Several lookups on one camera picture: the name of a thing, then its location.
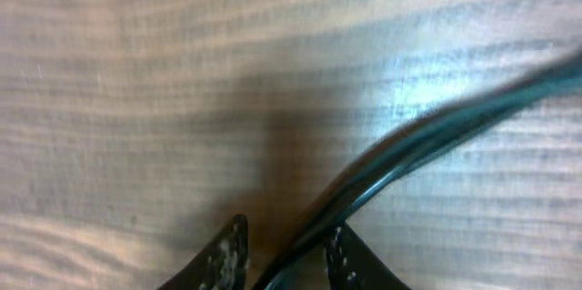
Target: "black cable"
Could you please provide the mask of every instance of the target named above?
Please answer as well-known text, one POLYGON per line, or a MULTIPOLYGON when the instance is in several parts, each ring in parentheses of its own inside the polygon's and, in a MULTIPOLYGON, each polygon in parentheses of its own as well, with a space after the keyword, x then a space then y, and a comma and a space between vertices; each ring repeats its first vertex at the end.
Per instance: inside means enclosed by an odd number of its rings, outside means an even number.
POLYGON ((285 269, 386 185, 548 95, 582 86, 582 55, 487 95, 438 110, 388 136, 340 174, 306 215, 284 251, 259 277, 267 289, 285 269))

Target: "wooden table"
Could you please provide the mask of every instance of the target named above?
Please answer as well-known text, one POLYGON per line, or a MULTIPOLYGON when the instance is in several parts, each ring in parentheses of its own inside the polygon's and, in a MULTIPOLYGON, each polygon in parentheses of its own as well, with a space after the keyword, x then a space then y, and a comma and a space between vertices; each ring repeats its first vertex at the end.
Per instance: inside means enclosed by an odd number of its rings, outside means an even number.
MULTIPOLYGON (((582 0, 0 0, 0 287, 155 289, 234 213, 249 284, 377 139, 582 46, 582 0)), ((582 288, 582 95, 349 223, 414 289, 582 288)), ((325 289, 317 250, 298 288, 325 289)))

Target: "black wire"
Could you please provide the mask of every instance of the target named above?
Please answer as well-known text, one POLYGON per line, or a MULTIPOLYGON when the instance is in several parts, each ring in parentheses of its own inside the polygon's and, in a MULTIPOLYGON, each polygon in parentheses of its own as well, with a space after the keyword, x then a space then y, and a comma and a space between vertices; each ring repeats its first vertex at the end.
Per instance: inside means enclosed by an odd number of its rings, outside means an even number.
POLYGON ((386 185, 536 100, 579 86, 582 86, 582 55, 490 94, 440 109, 393 133, 340 174, 253 289, 263 290, 276 284, 289 265, 320 244, 386 185))

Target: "wood grain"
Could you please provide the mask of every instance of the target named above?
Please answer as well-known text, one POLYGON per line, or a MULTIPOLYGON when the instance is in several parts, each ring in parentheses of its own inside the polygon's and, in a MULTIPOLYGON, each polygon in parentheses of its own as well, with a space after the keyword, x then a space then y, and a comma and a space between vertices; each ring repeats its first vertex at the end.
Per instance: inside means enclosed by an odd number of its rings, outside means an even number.
MULTIPOLYGON (((582 0, 0 0, 0 287, 153 289, 234 213, 252 282, 378 138, 581 46, 582 0)), ((350 224, 414 289, 581 289, 581 122, 543 101, 350 224)))

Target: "brown wooden tabletop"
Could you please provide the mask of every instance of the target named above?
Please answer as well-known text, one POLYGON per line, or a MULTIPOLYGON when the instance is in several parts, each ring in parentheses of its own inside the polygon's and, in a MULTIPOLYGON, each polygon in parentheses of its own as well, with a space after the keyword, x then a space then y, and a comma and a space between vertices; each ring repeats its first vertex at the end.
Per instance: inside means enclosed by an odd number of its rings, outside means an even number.
MULTIPOLYGON (((0 0, 0 288, 155 289, 235 213, 251 284, 383 135, 580 47, 582 0, 0 0)), ((414 289, 582 289, 581 158, 547 99, 349 224, 414 289)))

